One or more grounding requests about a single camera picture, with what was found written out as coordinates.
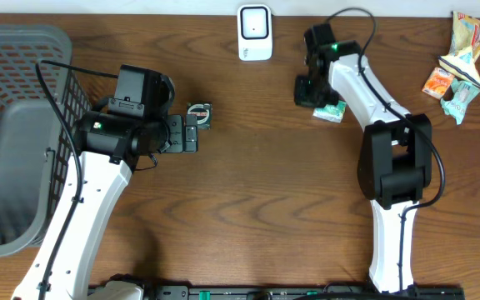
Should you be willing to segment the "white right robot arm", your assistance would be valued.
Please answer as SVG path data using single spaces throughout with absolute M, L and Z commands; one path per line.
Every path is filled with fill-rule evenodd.
M 405 293 L 411 270 L 415 205 L 431 181 L 432 154 L 425 115 L 399 105 L 361 56 L 357 42 L 310 45 L 308 73 L 296 80 L 298 106 L 322 108 L 344 101 L 362 130 L 357 180 L 373 213 L 373 256 L 369 277 L 380 293 Z

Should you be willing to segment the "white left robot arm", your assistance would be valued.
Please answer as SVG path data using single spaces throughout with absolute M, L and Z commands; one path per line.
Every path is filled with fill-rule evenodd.
M 193 115 L 123 117 L 87 112 L 74 132 L 62 196 L 32 266 L 15 299 L 144 299 L 149 288 L 121 277 L 91 290 L 89 280 L 108 220 L 141 156 L 195 153 Z

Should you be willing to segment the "light blue wipes pack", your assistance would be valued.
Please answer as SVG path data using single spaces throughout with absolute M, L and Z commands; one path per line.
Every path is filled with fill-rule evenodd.
M 444 113 L 455 119 L 457 125 L 463 122 L 471 101 L 480 93 L 480 88 L 465 80 L 454 79 L 451 84 L 453 97 L 446 101 L 440 100 Z

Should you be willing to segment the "orange white snack bag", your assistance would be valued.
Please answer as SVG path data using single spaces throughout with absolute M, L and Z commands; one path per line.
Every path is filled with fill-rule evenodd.
M 452 36 L 448 54 L 438 58 L 446 71 L 480 88 L 477 60 L 480 57 L 480 20 L 452 12 Z

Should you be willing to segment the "teal tissue pack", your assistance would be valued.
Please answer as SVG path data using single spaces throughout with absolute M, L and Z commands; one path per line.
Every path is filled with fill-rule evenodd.
M 339 101 L 337 105 L 326 105 L 325 107 L 317 107 L 313 111 L 315 118 L 320 118 L 332 123 L 340 123 L 343 120 L 347 104 L 344 101 Z

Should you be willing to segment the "orange tissue pack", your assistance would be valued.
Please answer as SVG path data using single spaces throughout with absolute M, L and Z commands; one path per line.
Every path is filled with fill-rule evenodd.
M 427 78 L 422 91 L 427 95 L 441 99 L 451 87 L 455 76 L 441 67 L 435 67 Z

